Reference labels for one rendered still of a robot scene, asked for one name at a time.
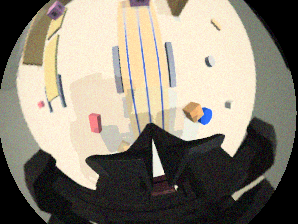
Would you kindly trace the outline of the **tan striped strip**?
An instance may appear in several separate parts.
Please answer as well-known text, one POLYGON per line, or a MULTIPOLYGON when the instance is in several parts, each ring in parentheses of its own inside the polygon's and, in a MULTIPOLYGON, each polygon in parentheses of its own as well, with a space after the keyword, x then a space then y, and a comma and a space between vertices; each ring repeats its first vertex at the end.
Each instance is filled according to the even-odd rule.
POLYGON ((130 8, 118 2, 118 49, 126 108, 134 141, 146 124, 169 132, 169 84, 166 79, 164 45, 154 3, 130 8))

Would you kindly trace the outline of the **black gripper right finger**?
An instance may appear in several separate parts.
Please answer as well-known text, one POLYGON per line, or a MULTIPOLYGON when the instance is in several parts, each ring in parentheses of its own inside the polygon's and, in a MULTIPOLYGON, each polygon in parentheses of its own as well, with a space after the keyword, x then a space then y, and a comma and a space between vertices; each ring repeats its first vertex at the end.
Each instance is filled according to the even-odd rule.
POLYGON ((186 141, 178 139, 177 136, 173 136, 172 133, 166 132, 156 124, 150 123, 150 127, 152 127, 154 148, 160 156, 160 163, 169 186, 177 185, 178 176, 181 176, 189 160, 222 147, 223 140, 225 140, 223 133, 220 135, 213 133, 213 136, 206 136, 204 139, 186 141))

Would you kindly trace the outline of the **orange cube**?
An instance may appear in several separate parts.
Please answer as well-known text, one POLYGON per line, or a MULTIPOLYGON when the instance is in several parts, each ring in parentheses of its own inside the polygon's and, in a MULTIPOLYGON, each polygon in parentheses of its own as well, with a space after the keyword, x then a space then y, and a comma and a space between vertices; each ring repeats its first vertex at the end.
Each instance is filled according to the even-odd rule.
POLYGON ((194 101, 190 101, 188 105, 185 105, 184 113, 186 119, 192 120, 193 123, 197 123, 197 120, 200 120, 201 116, 204 116, 204 111, 201 109, 200 103, 194 103, 194 101))

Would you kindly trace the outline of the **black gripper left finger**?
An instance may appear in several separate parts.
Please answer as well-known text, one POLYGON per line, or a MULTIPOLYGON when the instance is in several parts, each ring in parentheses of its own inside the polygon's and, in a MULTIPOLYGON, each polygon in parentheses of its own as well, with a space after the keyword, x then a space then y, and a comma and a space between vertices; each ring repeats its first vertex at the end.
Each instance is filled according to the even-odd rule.
POLYGON ((153 190, 153 136, 146 124, 128 151, 86 157, 85 163, 97 175, 141 176, 149 190, 153 190))

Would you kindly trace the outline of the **blue short cylinder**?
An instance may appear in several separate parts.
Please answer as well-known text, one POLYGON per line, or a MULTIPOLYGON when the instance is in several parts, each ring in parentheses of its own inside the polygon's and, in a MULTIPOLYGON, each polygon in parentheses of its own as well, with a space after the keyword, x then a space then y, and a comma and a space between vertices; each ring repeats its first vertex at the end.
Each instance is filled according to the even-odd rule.
POLYGON ((204 111, 204 116, 200 117, 200 120, 197 120, 198 123, 202 125, 208 124, 210 120, 212 120, 213 112, 210 108, 201 108, 204 111))

